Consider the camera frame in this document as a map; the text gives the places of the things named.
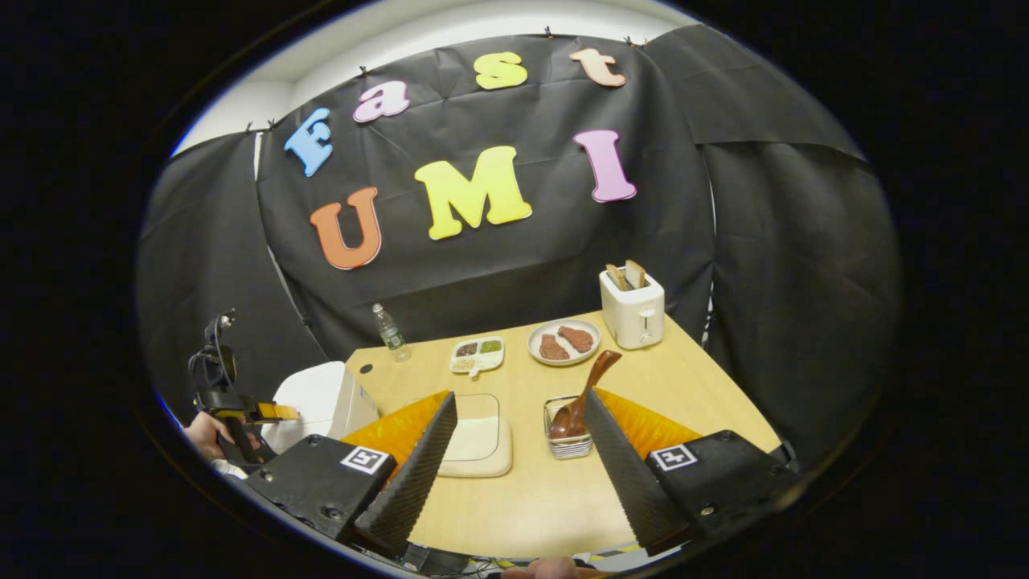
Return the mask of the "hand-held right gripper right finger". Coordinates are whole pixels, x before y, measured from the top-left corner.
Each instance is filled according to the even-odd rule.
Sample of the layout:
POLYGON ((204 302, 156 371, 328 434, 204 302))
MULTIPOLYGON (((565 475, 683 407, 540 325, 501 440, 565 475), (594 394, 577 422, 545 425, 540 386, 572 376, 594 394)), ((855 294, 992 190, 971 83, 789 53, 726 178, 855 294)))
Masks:
POLYGON ((584 419, 639 546, 650 556, 714 544, 782 509, 799 472, 732 431, 677 437, 639 454, 601 391, 584 419))

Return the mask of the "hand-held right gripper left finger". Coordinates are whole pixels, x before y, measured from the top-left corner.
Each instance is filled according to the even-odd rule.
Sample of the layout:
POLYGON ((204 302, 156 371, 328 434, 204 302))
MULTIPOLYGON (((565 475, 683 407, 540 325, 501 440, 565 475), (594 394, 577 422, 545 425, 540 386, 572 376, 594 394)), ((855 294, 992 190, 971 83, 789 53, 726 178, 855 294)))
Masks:
POLYGON ((244 483, 327 538, 397 558, 457 424, 455 393, 440 391, 344 439, 303 437, 244 483))

